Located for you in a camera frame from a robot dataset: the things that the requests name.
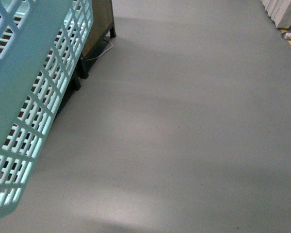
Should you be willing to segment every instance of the cabinet leg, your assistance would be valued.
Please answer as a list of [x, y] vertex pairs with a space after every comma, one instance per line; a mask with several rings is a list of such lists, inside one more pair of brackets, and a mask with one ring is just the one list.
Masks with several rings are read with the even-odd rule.
[[76, 71], [74, 71], [73, 74], [72, 74], [71, 82], [72, 82], [73, 87], [74, 87], [75, 90], [77, 90], [77, 91], [80, 90], [81, 83], [79, 81], [79, 77], [78, 77]]
[[115, 26], [113, 26], [113, 27], [110, 29], [110, 37], [111, 37], [111, 38], [116, 38]]
[[88, 78], [88, 70], [86, 68], [86, 64], [84, 61], [83, 53], [81, 53], [78, 63], [77, 63], [77, 70], [81, 79]]

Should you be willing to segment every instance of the cable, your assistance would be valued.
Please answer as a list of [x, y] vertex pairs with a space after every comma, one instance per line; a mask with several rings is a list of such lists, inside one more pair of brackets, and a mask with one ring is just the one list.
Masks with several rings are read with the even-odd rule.
[[111, 46], [108, 49], [106, 49], [104, 52], [102, 52], [98, 57], [93, 57], [93, 58], [87, 59], [88, 61], [91, 61], [91, 60], [94, 60], [94, 59], [101, 57], [102, 55], [106, 54], [108, 51], [110, 51], [113, 48], [113, 44], [110, 41], [107, 41], [107, 40], [104, 40], [104, 41], [108, 42]]

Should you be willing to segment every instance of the wooden cabinet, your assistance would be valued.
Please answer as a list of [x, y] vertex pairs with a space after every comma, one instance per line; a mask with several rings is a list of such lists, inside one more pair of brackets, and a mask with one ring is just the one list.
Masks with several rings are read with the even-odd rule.
[[110, 31], [115, 37], [112, 0], [92, 0], [94, 24], [83, 48], [83, 56], [89, 58], [98, 43]]

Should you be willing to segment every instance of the plastic basket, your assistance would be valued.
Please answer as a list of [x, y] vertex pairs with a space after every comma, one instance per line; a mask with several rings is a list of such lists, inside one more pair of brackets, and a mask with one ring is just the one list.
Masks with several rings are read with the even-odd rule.
[[92, 23], [90, 0], [0, 0], [0, 218], [18, 205]]

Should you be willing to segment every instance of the concrete floor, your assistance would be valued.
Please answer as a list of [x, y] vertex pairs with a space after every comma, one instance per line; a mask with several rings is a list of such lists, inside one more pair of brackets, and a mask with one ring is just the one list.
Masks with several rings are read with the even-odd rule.
[[0, 233], [291, 233], [291, 47], [260, 1], [113, 4]]

